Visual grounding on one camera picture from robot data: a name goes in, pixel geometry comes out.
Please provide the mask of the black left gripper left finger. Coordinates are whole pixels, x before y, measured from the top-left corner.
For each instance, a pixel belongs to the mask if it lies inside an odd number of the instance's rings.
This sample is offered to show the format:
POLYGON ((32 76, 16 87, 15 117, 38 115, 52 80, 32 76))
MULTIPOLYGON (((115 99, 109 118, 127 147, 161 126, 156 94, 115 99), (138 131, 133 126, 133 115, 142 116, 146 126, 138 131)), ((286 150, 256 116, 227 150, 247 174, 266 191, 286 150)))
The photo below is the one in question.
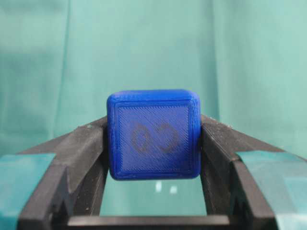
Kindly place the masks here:
POLYGON ((100 212, 107 118, 0 158, 0 227, 53 230, 74 215, 100 212))

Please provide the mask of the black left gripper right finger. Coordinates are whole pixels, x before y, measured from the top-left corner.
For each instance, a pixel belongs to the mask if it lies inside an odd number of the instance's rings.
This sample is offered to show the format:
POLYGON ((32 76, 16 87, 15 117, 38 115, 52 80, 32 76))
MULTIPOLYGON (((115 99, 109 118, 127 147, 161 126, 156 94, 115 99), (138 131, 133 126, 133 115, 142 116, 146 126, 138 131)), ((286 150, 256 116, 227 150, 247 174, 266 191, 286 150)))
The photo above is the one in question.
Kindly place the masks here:
POLYGON ((201 118, 202 230, 304 230, 307 160, 201 118))

